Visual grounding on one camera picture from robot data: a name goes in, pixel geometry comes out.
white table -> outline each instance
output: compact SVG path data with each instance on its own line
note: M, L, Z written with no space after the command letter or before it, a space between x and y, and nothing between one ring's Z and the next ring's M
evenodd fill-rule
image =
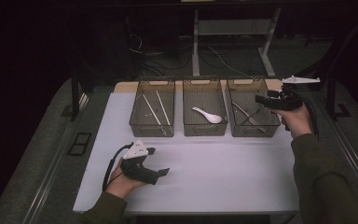
M181 83L176 82L174 137L142 138L156 153L144 166L171 168L155 186L135 190L126 215L276 214L298 211L290 133L283 126L271 138L185 137ZM135 142L129 124L136 83L119 83L107 103L79 189L74 211L90 209L101 194L109 161Z

green sleeve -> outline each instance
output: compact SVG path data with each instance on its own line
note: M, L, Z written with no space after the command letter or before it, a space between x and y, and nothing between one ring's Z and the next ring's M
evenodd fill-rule
M336 159L311 133L292 142L294 175L304 224L358 224L358 200L347 179L338 174Z
M97 203L80 216L80 223L121 223L127 202L117 196L103 192Z

plastic container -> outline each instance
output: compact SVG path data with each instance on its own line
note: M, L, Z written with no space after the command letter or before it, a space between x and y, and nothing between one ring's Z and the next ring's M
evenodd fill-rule
M144 77L139 80L130 126L135 137L173 137L175 80Z
M220 116L211 123L193 107ZM183 121L185 136L221 136L226 132L227 112L219 77L184 77Z
M255 102L255 96L267 96L262 77L227 77L225 95L233 137L272 137L281 125L276 114Z

spoon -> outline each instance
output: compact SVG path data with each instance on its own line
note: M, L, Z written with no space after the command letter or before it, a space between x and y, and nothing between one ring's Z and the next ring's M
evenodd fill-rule
M219 123L220 121L222 121L222 118L220 116L209 114L209 113L199 109L198 107L193 107L192 109L195 111L199 111L211 123Z

chopsticks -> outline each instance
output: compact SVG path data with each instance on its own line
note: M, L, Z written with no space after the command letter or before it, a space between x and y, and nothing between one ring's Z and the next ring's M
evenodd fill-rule
M162 103L161 98L159 97L158 91L156 91L156 94L157 94L157 97L158 97L159 104L162 107L162 111L164 112L165 119L167 120L168 125L171 125L170 120L168 119L167 113L165 112L164 104ZM145 98L145 101L146 101L147 105L149 106L150 111L152 111L152 114L155 117L158 125L161 125L161 122L157 118L156 113L154 112L154 110L153 110L152 106L150 105L149 101L147 100L146 96L144 94L142 94L142 95Z

